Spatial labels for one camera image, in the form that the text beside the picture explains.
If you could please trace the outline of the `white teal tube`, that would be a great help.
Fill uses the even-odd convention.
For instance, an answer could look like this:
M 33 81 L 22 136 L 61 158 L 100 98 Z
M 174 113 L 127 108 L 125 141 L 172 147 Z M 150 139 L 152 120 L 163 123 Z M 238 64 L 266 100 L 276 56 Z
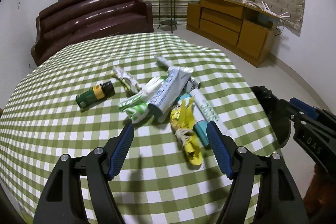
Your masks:
M 194 130 L 203 146 L 208 147 L 210 143 L 206 133 L 207 124 L 210 121 L 217 121 L 218 115 L 199 89 L 190 91 L 190 96 L 194 98 L 195 103 L 193 110 L 195 118 Z

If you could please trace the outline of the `silver foil packet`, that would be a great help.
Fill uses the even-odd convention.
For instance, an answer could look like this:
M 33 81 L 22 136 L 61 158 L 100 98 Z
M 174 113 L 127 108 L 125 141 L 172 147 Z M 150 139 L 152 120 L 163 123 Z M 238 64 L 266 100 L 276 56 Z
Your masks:
M 158 63 L 163 65 L 164 67 L 167 67 L 168 69 L 170 67 L 173 67 L 173 64 L 167 59 L 165 59 L 163 56 L 155 55 L 155 58 L 157 59 Z M 195 77 L 191 76 L 189 80 L 187 81 L 185 90 L 186 92 L 189 93 L 190 91 L 194 89 L 199 89 L 200 87 L 201 87 L 201 83 Z

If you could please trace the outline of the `yellow snack wrapper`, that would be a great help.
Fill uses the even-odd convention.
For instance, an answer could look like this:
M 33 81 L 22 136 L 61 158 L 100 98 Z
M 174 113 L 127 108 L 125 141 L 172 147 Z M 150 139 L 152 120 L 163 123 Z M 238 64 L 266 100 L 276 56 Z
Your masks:
M 195 118 L 193 114 L 194 98 L 182 98 L 173 107 L 170 113 L 170 126 L 173 133 L 183 148 L 190 164 L 201 165 L 203 156 L 197 135 L 194 132 Z

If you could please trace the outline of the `green bottle yellow label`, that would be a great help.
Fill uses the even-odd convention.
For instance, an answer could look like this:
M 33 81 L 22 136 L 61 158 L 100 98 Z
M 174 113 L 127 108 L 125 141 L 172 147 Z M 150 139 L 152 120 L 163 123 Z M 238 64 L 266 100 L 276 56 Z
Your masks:
M 87 108 L 90 105 L 101 101 L 105 97 L 114 96 L 115 90 L 111 81 L 96 85 L 82 94 L 76 96 L 77 105 L 81 108 Z

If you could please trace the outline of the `green white plastic wrapper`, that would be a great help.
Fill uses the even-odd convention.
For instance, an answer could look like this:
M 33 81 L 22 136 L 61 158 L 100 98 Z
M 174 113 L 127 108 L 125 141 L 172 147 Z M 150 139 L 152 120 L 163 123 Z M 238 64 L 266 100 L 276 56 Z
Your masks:
M 162 77 L 153 77 L 139 93 L 120 102 L 117 107 L 120 112 L 127 114 L 132 124 L 137 124 L 147 117 L 150 110 L 148 108 L 149 100 L 162 86 L 164 79 Z

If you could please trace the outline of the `white camel milk powder bag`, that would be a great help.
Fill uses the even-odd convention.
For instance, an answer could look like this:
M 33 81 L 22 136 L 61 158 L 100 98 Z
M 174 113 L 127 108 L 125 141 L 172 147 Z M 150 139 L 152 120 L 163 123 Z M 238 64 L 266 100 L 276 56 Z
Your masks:
M 172 66 L 161 87 L 148 102 L 148 108 L 155 119 L 161 118 L 175 102 L 193 73 L 189 67 Z

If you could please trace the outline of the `silver wrapper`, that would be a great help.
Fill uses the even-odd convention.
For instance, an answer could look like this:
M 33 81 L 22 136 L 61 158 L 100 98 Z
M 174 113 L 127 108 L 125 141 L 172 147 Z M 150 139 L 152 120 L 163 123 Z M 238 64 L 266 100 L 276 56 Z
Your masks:
M 122 67 L 114 66 L 112 68 L 112 77 L 119 80 L 127 92 L 137 94 L 142 89 L 142 85 Z

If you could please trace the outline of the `black lined trash bin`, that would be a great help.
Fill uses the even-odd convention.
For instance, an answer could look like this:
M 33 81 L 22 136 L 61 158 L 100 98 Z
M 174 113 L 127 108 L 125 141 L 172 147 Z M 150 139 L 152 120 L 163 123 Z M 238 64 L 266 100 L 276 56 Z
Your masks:
M 291 123 L 278 112 L 279 99 L 265 86 L 251 86 L 250 89 L 264 109 L 280 148 L 285 147 L 290 138 Z

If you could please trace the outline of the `wooden sideboard cabinet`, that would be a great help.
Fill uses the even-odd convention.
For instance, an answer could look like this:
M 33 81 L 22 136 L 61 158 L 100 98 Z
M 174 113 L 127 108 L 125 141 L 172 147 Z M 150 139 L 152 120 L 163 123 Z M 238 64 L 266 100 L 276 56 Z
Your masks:
M 186 28 L 259 67 L 270 54 L 279 21 L 277 15 L 234 0 L 200 0 L 188 4 Z

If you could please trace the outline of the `black metal plant stand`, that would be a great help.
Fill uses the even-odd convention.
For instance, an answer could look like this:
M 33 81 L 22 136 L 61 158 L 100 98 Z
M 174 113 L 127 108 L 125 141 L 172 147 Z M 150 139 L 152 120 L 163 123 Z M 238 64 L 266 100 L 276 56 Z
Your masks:
M 159 13 L 159 24 L 158 29 L 161 26 L 169 27 L 170 32 L 173 33 L 173 28 L 177 28 L 177 17 L 176 17 L 176 0 L 168 0 L 165 3 L 166 9 L 169 10 L 168 19 L 163 19 L 161 13 L 161 0 L 158 0 L 158 13 Z

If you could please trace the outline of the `dark red leather sofa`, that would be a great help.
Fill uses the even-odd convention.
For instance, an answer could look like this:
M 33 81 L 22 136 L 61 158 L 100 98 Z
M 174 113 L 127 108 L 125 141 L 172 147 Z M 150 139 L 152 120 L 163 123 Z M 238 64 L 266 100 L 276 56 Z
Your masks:
M 31 55 L 37 66 L 71 44 L 154 31 L 152 6 L 144 0 L 61 0 L 42 10 L 35 22 Z

